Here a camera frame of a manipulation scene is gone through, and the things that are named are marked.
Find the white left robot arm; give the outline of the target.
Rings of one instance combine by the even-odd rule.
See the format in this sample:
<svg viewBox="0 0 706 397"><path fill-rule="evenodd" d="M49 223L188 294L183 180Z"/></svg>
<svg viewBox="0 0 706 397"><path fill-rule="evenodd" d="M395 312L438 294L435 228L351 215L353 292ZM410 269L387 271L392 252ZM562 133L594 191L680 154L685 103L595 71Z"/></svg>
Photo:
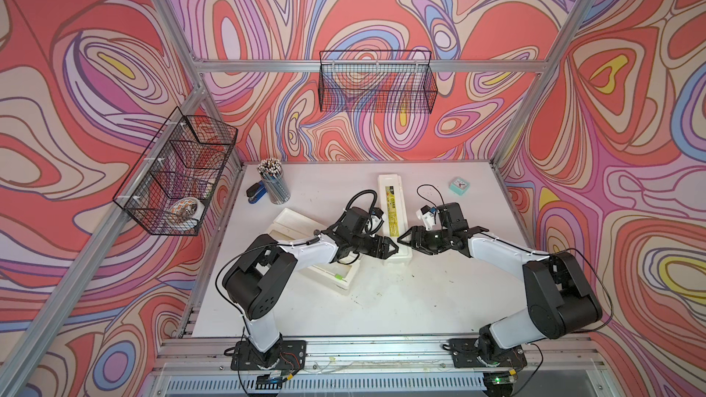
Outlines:
<svg viewBox="0 0 706 397"><path fill-rule="evenodd" d="M273 309L292 274L315 265L334 264L349 255L388 259L399 246L378 234L382 218L376 209L350 207L330 226L308 239L284 242L263 233L225 266L219 289L241 312L246 340L255 352L279 351L282 335Z"/></svg>

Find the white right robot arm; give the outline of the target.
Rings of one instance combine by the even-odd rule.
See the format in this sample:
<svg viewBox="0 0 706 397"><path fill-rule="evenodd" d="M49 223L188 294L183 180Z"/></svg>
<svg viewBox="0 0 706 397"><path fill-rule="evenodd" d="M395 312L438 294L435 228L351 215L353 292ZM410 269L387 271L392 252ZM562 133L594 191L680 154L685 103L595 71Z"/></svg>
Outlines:
<svg viewBox="0 0 706 397"><path fill-rule="evenodd" d="M437 213L439 229L413 226L397 242L424 255L453 250L523 282L526 307L479 330L471 349L479 362L496 366L522 345L558 339L601 320L599 300L573 255L531 250L491 235L483 226L470 226L456 202L438 207Z"/></svg>

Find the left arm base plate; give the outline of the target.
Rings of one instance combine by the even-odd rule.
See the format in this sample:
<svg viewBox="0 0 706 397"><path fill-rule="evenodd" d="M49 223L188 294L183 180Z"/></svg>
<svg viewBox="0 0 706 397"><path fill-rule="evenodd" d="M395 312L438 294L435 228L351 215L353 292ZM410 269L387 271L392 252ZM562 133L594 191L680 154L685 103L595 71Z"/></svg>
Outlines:
<svg viewBox="0 0 706 397"><path fill-rule="evenodd" d="M300 371L305 367L307 342L303 339L284 339L265 352L260 352L249 340L239 341L224 354L231 356L232 371Z"/></svg>

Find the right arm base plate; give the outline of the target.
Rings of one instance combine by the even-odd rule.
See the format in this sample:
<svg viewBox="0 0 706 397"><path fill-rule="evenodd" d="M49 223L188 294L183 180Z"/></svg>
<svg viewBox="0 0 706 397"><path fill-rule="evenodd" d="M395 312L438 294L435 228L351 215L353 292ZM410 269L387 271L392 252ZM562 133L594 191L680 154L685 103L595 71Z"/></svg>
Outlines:
<svg viewBox="0 0 706 397"><path fill-rule="evenodd" d="M520 346L514 348L497 347L489 338L452 338L441 345L452 356L456 369L516 369L527 366L526 357Z"/></svg>

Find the cream plastic wrap dispenser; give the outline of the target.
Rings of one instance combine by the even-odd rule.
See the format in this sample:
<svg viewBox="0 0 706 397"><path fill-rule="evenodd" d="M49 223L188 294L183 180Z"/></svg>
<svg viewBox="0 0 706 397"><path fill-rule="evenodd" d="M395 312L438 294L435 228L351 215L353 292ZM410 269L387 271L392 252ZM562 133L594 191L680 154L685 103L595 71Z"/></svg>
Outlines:
<svg viewBox="0 0 706 397"><path fill-rule="evenodd" d="M292 252L297 259L296 272L308 279L349 295L360 261L351 253L341 261L334 261L334 242L326 235L318 235L325 226L289 208L283 209L268 226L266 233L279 246Z"/></svg>

